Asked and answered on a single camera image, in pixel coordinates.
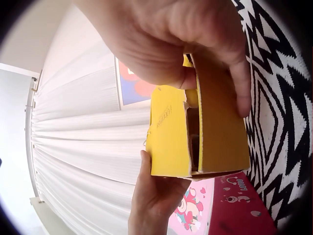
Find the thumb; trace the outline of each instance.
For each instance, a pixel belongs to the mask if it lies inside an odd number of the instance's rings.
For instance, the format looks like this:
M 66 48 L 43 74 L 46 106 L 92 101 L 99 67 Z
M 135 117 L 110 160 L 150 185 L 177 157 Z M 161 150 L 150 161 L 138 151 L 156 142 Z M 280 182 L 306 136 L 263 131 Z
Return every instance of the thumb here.
M 141 167 L 140 167 L 140 175 L 148 176 L 151 173 L 151 156 L 146 151 L 141 150 Z

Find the cartoon character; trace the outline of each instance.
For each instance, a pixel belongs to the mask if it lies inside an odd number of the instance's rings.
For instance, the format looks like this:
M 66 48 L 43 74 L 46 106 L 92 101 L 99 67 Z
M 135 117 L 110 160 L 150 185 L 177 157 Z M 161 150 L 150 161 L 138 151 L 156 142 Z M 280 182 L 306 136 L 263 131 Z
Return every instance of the cartoon character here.
M 250 202 L 250 198 L 247 196 L 239 196 L 239 197 L 235 197 L 235 196 L 230 196 L 230 197 L 226 197 L 225 201 L 228 201 L 230 203 L 234 203 L 234 202 L 240 202 L 241 200 L 244 200 L 246 203 Z
M 200 228 L 203 204 L 196 198 L 196 190 L 189 188 L 185 193 L 180 205 L 174 211 L 179 222 L 186 230 L 195 232 Z

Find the black and white rug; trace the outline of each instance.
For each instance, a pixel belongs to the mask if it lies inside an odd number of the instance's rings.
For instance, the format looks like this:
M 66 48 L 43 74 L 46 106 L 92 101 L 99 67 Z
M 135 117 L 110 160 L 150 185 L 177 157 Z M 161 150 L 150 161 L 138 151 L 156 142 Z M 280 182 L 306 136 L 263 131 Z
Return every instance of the black and white rug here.
M 252 110 L 247 176 L 281 228 L 312 166 L 312 78 L 282 20 L 264 1 L 233 0 L 248 39 Z

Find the yellow cardboard box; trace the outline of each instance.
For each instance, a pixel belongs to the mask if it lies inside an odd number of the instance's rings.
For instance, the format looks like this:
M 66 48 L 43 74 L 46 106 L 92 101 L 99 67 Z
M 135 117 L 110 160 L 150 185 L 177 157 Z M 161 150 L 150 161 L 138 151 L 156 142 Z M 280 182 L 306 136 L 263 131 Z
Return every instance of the yellow cardboard box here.
M 200 180 L 248 169 L 247 134 L 231 77 L 206 56 L 192 61 L 196 90 L 157 86 L 151 95 L 151 175 Z M 192 66 L 186 56 L 183 65 Z

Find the cartoon bear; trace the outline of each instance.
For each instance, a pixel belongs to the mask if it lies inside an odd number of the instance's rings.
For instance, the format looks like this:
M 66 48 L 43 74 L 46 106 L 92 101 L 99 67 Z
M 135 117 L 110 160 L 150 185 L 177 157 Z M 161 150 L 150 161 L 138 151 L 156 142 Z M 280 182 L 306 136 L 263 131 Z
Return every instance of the cartoon bear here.
M 186 230 L 195 232 L 200 228 L 202 211 L 203 204 L 196 198 L 196 190 L 189 188 L 174 212 Z

